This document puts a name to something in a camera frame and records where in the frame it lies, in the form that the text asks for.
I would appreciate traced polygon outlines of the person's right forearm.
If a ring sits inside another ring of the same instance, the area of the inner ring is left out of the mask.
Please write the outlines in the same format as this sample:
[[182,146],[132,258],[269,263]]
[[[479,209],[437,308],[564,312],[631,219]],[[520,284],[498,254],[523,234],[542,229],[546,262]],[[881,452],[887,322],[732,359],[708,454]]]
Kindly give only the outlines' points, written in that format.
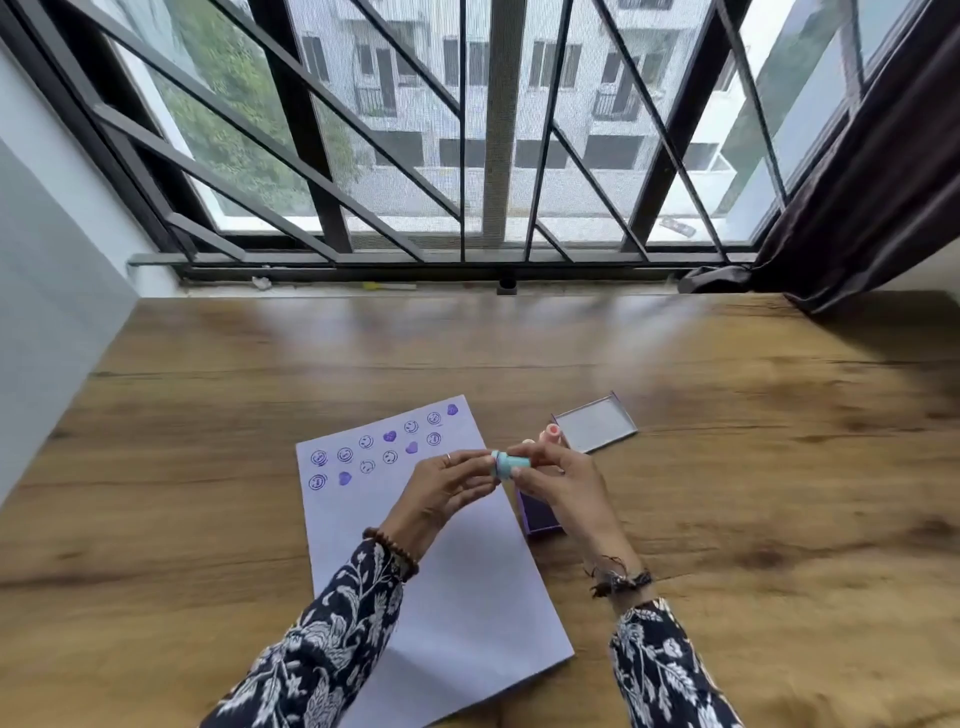
[[646,567],[590,577],[616,613],[608,652],[630,728],[744,728]]

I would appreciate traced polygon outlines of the person's left hand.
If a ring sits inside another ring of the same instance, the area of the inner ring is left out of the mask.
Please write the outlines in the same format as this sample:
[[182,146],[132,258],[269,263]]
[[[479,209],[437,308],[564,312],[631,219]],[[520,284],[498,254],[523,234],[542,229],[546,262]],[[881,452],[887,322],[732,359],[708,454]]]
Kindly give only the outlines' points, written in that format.
[[398,554],[418,564],[450,519],[476,503],[455,501],[454,495],[468,479],[492,476],[491,453],[458,450],[418,462],[376,532]]

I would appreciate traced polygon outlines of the person's right hand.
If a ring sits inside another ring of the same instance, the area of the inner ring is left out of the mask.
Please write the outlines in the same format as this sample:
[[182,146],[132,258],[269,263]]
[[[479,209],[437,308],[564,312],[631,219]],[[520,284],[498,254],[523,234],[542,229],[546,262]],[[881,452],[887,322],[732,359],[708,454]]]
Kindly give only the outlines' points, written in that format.
[[509,447],[507,454],[529,458],[532,467],[565,470],[556,485],[514,485],[551,507],[590,574],[609,571],[627,577],[644,570],[592,456],[553,443],[520,443]]

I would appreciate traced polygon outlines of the white building outside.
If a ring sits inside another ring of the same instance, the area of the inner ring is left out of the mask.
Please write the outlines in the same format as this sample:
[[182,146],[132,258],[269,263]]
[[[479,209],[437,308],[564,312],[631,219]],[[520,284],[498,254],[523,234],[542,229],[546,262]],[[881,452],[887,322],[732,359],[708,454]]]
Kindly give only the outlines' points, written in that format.
[[594,0],[286,0],[306,67],[466,217],[630,224],[659,138]]

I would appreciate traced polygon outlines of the black window grille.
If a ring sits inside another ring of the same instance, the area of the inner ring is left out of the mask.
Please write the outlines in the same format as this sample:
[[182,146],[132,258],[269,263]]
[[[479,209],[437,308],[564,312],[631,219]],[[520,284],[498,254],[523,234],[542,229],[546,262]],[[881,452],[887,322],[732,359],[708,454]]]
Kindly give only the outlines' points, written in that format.
[[[339,275],[386,268],[514,272],[589,266],[666,268],[743,261],[797,175],[787,132],[803,80],[801,0],[594,0],[658,137],[654,171],[630,224],[538,215],[551,136],[616,210],[553,119],[549,95],[525,220],[487,248],[467,217],[464,177],[453,202],[311,72],[286,0],[208,0],[265,53],[294,152],[251,124],[168,56],[163,0],[0,0],[0,32],[39,55],[73,116],[102,147],[111,181],[157,237],[159,255],[130,266],[314,269]],[[316,216],[286,217],[199,163],[152,79],[155,71],[306,179]],[[659,225],[673,217],[692,239]]]

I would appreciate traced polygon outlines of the person's left forearm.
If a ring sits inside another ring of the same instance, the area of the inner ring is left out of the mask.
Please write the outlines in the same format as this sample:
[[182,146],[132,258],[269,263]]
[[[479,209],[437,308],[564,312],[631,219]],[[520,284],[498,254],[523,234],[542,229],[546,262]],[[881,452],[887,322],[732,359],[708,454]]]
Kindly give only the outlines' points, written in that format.
[[367,528],[321,594],[198,728],[337,728],[386,649],[418,568]]

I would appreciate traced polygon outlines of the green tree outside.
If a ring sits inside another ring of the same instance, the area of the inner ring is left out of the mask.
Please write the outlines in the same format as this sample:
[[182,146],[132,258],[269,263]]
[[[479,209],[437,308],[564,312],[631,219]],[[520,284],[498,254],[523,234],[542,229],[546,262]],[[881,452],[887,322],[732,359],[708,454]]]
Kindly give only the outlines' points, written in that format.
[[[163,0],[171,18],[167,57],[262,133],[295,145],[263,50],[209,0]],[[305,178],[162,74],[151,79],[194,159],[286,217],[316,216]]]

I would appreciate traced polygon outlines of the dark brown curtain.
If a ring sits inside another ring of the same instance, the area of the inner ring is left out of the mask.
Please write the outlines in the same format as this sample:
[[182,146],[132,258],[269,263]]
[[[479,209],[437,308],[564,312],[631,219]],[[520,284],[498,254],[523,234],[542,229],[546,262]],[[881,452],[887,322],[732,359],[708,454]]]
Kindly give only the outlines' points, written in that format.
[[750,267],[681,294],[778,293],[817,317],[960,238],[960,0],[929,0]]

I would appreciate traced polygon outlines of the white paper with purple stamps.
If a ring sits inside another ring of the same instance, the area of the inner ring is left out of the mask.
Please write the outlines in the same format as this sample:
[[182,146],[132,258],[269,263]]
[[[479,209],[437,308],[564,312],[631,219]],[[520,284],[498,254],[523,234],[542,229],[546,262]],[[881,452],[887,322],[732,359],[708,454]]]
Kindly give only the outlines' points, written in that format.
[[[426,457],[486,447],[458,395],[296,444],[315,595]],[[570,639],[503,489],[442,528],[340,728],[424,728],[569,660]]]

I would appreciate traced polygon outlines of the grey window mullion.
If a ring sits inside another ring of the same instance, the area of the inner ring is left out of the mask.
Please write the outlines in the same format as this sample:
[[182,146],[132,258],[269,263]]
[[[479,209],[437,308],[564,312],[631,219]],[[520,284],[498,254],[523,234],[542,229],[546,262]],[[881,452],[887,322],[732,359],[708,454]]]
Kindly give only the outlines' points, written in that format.
[[486,156],[481,239],[506,240],[527,0],[490,0]]

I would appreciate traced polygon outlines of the purple ink pad box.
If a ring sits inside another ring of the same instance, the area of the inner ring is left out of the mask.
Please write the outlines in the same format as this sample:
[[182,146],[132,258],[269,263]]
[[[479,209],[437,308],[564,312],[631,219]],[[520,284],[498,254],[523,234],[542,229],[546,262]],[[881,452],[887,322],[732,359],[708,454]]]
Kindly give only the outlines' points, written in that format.
[[563,530],[551,507],[542,500],[514,487],[520,524],[527,537],[541,537]]

